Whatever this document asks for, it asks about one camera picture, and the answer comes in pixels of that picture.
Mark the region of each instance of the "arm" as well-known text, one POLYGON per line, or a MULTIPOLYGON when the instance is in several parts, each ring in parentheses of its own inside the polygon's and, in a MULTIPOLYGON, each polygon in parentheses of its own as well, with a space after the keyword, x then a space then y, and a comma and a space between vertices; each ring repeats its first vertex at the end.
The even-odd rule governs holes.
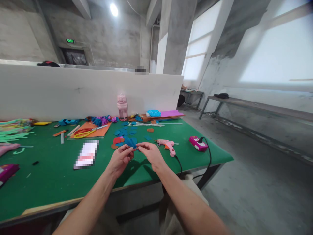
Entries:
POLYGON ((151 162, 163 186, 178 210, 185 227, 191 234, 229 234, 215 212, 167 166, 158 147, 139 143, 138 149, 151 162))
POLYGON ((123 145, 113 153, 107 168, 98 181, 53 235, 85 235, 92 231, 117 178, 134 157, 134 151, 128 145, 123 145))

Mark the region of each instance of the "white partition board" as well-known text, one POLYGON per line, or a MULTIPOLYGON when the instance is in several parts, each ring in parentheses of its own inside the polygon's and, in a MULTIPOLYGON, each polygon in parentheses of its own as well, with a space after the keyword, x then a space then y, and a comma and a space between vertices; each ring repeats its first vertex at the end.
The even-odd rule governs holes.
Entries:
POLYGON ((176 75, 0 64, 0 120, 118 116, 119 93, 129 115, 174 110, 182 82, 176 75))

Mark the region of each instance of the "ceiling light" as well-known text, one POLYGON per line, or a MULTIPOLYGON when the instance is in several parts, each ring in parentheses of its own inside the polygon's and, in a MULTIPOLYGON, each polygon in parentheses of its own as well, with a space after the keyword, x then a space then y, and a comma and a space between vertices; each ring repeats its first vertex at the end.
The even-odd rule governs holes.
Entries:
POLYGON ((110 5, 110 10, 112 12, 112 15, 118 16, 118 9, 114 3, 111 3, 110 5))

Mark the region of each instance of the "pipe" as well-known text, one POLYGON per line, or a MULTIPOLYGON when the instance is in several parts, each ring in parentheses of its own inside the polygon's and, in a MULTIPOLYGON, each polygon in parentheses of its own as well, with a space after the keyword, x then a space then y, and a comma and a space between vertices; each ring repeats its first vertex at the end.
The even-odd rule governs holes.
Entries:
POLYGON ((150 69, 151 69, 151 56, 152 56, 152 38, 153 38, 153 28, 154 27, 160 27, 157 24, 152 25, 151 27, 151 42, 150 42, 150 60, 149 60, 149 73, 150 73, 150 69))

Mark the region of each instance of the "scissors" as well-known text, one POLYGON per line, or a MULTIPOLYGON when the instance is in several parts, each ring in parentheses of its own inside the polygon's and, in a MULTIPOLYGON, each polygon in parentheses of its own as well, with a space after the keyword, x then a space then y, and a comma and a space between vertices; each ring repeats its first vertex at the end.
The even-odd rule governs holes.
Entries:
POLYGON ((99 130, 99 129, 106 127, 106 126, 108 126, 108 125, 104 125, 104 126, 97 127, 97 128, 83 128, 83 129, 78 130, 74 133, 74 138, 75 139, 85 138, 85 137, 89 136, 91 133, 95 132, 96 130, 99 130))

